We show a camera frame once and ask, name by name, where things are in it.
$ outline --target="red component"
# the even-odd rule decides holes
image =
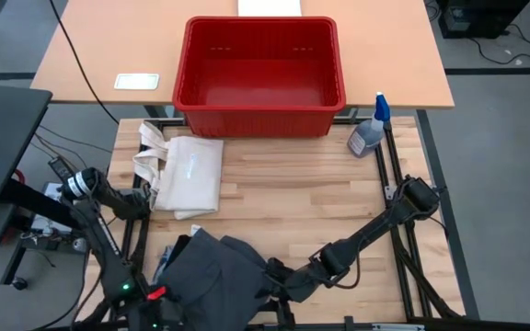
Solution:
[[[22,184],[26,184],[26,177],[24,176],[24,174],[19,171],[19,170],[14,170],[14,174],[17,176],[17,181],[22,183]]]
[[[323,136],[346,105],[336,24],[328,17],[194,17],[173,104],[200,136]]]
[[[160,288],[156,289],[155,291],[149,293],[146,296],[146,299],[148,299],[148,300],[158,300],[163,295],[165,295],[165,293],[167,293],[167,288],[165,286],[161,286]]]

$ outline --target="spray bottle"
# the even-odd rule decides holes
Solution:
[[[375,113],[370,120],[361,122],[347,141],[347,146],[356,157],[372,153],[384,138],[384,123],[390,120],[390,107],[382,92],[375,97]]]

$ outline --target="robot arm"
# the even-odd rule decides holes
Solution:
[[[391,202],[384,212],[355,234],[324,245],[309,258],[310,263],[296,271],[286,268],[277,259],[270,260],[268,275],[279,285],[277,296],[303,302],[321,284],[327,288],[340,286],[339,281],[349,273],[359,252],[394,226],[430,217],[439,207],[439,196],[421,178],[406,177]]]
[[[93,255],[101,266],[99,282],[104,302],[76,330],[97,329],[109,308],[117,317],[125,316],[130,330],[154,330],[170,324],[160,317],[160,302],[149,300],[152,290],[140,266],[135,266],[122,253],[100,217],[99,205],[110,207],[122,220],[148,222],[150,210],[146,196],[139,191],[121,194],[113,189],[105,175],[88,168],[65,180],[63,203],[77,220]],[[171,330],[179,324],[173,322]]]

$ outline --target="gray floor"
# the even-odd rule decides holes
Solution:
[[[55,3],[63,7],[65,1]],[[530,38],[530,5],[516,23]],[[55,25],[46,1],[8,0],[0,15],[0,72],[36,71]],[[445,67],[499,67],[481,59],[470,41],[443,40],[434,23],[433,30]],[[506,50],[530,53],[530,45],[514,36],[481,42],[485,53],[501,60],[508,59]],[[530,60],[523,59],[520,66],[530,66]],[[29,81],[0,84],[29,86]],[[480,316],[530,322],[530,76],[456,76],[449,77],[449,84],[455,110],[430,112],[429,118]],[[119,118],[145,117],[143,107],[109,108]],[[97,106],[53,105],[43,124],[107,148],[116,131]],[[108,165],[107,154],[63,142],[45,131],[42,135],[75,149],[89,166]],[[26,151],[19,168],[32,187],[55,180],[47,161],[38,150]],[[12,249],[13,245],[0,248],[0,275]],[[49,322],[75,299],[82,260],[49,256],[57,268],[48,267],[37,254],[26,255],[19,273],[31,280],[27,291],[0,286],[0,330]]]

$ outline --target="wheel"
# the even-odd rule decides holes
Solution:
[[[28,282],[23,278],[14,277],[14,280],[11,282],[11,286],[15,287],[18,291],[22,291],[28,287]]]

